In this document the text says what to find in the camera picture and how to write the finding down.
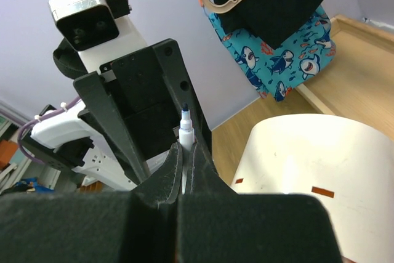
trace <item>wooden floor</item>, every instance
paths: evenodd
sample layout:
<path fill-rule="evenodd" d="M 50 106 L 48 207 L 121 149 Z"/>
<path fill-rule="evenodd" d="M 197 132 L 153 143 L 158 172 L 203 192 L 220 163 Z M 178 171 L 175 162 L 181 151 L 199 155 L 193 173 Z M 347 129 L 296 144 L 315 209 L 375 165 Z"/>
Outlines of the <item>wooden floor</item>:
<path fill-rule="evenodd" d="M 271 117 L 299 113 L 316 111 L 297 91 L 292 91 L 280 103 L 276 103 L 273 97 L 259 99 L 214 129 L 213 155 L 220 177 L 231 184 L 249 134 L 257 123 Z"/>

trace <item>purple cable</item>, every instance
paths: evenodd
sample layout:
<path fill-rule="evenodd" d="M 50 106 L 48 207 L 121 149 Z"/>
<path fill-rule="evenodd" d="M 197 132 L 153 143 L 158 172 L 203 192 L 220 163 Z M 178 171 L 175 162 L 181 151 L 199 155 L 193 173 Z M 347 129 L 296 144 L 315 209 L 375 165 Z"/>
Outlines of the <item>purple cable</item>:
<path fill-rule="evenodd" d="M 72 100 L 69 104 L 67 104 L 66 108 L 67 108 L 67 109 L 70 109 L 70 108 L 74 107 L 74 106 L 79 102 L 79 100 L 81 100 L 81 98 L 79 98 L 79 97 L 75 98 L 75 99 Z M 40 117 L 39 121 L 43 121 L 43 120 L 52 118 L 52 117 L 54 117 L 54 116 L 57 116 L 57 115 L 59 115 L 59 114 L 62 114 L 63 112 L 64 112 L 63 109 L 61 109 L 61 108 L 60 108 L 60 109 L 57 109 L 57 110 L 55 110 L 55 111 L 53 111 L 53 112 L 50 112 L 49 114 L 42 115 L 42 116 Z M 36 120 L 36 119 L 34 119 L 34 120 L 32 120 L 32 121 L 29 121 L 28 123 L 26 123 L 24 126 L 21 127 L 20 132 L 19 132 L 19 134 L 18 134 L 18 146 L 19 146 L 20 151 L 21 151 L 27 158 L 29 158 L 30 160 L 34 161 L 35 163 L 44 164 L 44 162 L 43 162 L 42 160 L 39 160 L 38 158 L 35 158 L 35 157 L 31 156 L 31 155 L 25 150 L 25 148 L 22 146 L 22 138 L 23 138 L 23 136 L 25 135 L 25 131 L 28 131 L 31 127 L 35 126 L 37 123 L 39 123 L 39 121 Z"/>

